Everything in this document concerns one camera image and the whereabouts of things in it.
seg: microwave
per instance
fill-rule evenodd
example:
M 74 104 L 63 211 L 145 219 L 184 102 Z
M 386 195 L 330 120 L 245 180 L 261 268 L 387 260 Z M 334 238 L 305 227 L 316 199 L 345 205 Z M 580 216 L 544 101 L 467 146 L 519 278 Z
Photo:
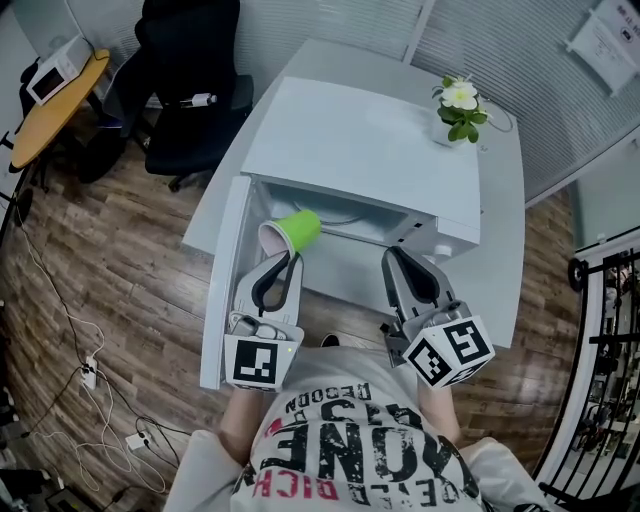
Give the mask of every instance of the microwave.
M 44 105 L 80 75 L 89 57 L 89 43 L 81 36 L 74 37 L 40 65 L 27 91 L 38 105 Z
M 224 381 L 236 287 L 266 258 L 258 227 L 302 209 L 322 232 L 302 253 L 308 290 L 389 315 L 388 247 L 440 264 L 480 243 L 476 148 L 433 142 L 435 111 L 342 85 L 285 77 L 231 179 L 205 315 L 200 385 Z

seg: paper cup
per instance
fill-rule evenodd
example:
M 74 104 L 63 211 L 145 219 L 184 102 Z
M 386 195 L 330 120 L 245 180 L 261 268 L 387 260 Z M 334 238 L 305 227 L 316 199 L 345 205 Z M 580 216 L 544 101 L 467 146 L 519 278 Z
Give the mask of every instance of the paper cup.
M 284 251 L 293 258 L 320 234 L 320 219 L 311 210 L 302 210 L 284 219 L 260 224 L 258 239 L 267 256 Z

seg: graphic print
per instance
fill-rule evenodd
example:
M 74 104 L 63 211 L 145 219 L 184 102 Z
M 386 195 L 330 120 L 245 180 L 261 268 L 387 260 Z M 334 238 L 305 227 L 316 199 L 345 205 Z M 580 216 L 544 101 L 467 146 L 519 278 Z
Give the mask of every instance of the graphic print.
M 415 366 L 416 370 L 418 370 L 432 386 L 451 373 L 451 367 L 424 338 L 422 338 L 422 341 L 416 345 L 416 348 L 406 359 Z
M 456 448 L 426 432 L 412 408 L 372 402 L 372 392 L 362 382 L 294 395 L 261 432 L 232 500 L 245 509 L 247 500 L 275 499 L 297 500 L 299 510 L 306 500 L 443 512 L 463 501 L 456 510 L 480 510 L 480 491 Z
M 443 327 L 442 330 L 462 364 L 475 361 L 491 352 L 471 320 Z
M 275 384 L 278 349 L 271 343 L 238 340 L 233 378 Z

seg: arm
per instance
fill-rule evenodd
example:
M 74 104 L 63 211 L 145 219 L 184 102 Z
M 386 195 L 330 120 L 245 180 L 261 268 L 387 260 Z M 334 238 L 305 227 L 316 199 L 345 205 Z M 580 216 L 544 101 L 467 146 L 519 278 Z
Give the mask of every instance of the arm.
M 234 388 L 220 421 L 220 443 L 238 464 L 249 461 L 251 445 L 262 421 L 262 392 Z
M 453 408 L 451 388 L 429 389 L 418 378 L 418 406 L 427 421 L 453 444 L 460 440 L 460 425 Z

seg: electrical outlet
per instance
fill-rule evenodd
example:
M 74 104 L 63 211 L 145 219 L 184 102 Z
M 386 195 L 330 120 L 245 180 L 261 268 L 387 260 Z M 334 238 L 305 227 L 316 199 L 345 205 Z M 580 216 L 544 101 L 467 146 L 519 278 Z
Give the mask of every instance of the electrical outlet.
M 145 441 L 151 443 L 153 439 L 148 430 L 141 430 L 140 432 L 127 437 L 125 441 L 127 442 L 127 446 L 129 447 L 129 449 L 133 451 L 137 450 L 138 448 L 143 448 Z
M 87 356 L 87 366 L 89 366 L 93 371 L 87 370 L 85 372 L 85 370 L 83 370 L 82 381 L 89 389 L 96 389 L 96 384 L 98 383 L 98 375 L 96 374 L 98 371 L 98 361 L 91 356 Z

